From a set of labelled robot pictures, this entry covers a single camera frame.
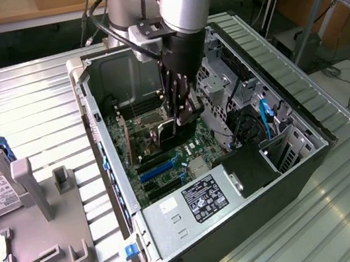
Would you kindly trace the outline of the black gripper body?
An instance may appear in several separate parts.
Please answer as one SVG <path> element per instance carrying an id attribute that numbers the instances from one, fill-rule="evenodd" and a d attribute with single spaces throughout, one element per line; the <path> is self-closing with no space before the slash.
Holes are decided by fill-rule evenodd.
<path id="1" fill-rule="evenodd" d="M 174 33 L 162 37 L 160 67 L 161 82 L 166 83 L 166 73 L 195 78 L 202 64 L 205 28 L 195 34 Z"/>

